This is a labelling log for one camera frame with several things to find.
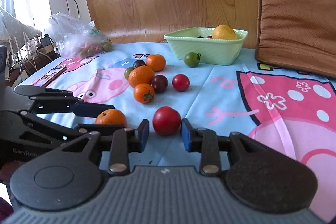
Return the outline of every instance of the white flower print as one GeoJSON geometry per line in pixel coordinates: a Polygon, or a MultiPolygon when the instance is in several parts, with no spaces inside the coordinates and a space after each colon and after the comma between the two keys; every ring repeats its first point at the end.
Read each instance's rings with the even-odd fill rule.
{"type": "Polygon", "coordinates": [[[266,96],[259,95],[257,100],[261,103],[264,103],[269,110],[272,110],[274,107],[280,110],[287,109],[287,106],[284,104],[286,99],[279,95],[274,96],[271,92],[267,92],[266,96]]]}
{"type": "Polygon", "coordinates": [[[308,90],[310,90],[310,87],[306,82],[296,82],[296,87],[301,89],[302,92],[308,92],[308,90]]]}

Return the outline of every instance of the orange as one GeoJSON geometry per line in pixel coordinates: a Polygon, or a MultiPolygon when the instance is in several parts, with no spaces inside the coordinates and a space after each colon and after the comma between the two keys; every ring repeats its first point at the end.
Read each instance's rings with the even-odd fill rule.
{"type": "Polygon", "coordinates": [[[238,39],[237,34],[229,26],[219,25],[212,32],[213,39],[238,39]]]}
{"type": "Polygon", "coordinates": [[[127,120],[120,110],[108,109],[98,115],[95,124],[121,124],[127,127],[127,120]]]}
{"type": "Polygon", "coordinates": [[[161,54],[151,54],[146,59],[146,65],[153,71],[161,71],[166,66],[166,59],[161,54]]]}
{"type": "Polygon", "coordinates": [[[154,99],[154,88],[149,84],[139,84],[133,91],[134,98],[142,104],[147,104],[154,99]]]}
{"type": "Polygon", "coordinates": [[[139,84],[151,84],[155,74],[150,67],[140,66],[132,70],[128,76],[128,82],[132,88],[139,84]]]}

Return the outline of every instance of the transparent plastic bag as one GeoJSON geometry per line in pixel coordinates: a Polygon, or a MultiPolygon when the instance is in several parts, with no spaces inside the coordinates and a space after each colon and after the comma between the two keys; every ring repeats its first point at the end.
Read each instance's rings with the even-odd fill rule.
{"type": "Polygon", "coordinates": [[[63,58],[86,58],[112,50],[111,41],[95,28],[94,21],[86,24],[72,16],[58,13],[51,15],[49,23],[57,46],[54,50],[63,58]]]}

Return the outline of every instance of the light green plastic container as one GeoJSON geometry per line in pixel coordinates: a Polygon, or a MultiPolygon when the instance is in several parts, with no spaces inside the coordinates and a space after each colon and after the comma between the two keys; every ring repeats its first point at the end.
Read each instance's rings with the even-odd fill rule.
{"type": "Polygon", "coordinates": [[[239,39],[223,40],[207,37],[214,28],[188,28],[164,35],[177,59],[184,59],[189,52],[201,54],[202,63],[214,65],[231,65],[237,58],[248,32],[234,30],[239,39]]]}

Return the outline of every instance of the brown cushion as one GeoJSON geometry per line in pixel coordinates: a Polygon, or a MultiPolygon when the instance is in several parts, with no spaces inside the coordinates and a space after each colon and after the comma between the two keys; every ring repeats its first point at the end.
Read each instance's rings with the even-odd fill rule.
{"type": "Polygon", "coordinates": [[[259,0],[257,60],[336,77],[336,0],[259,0]]]}

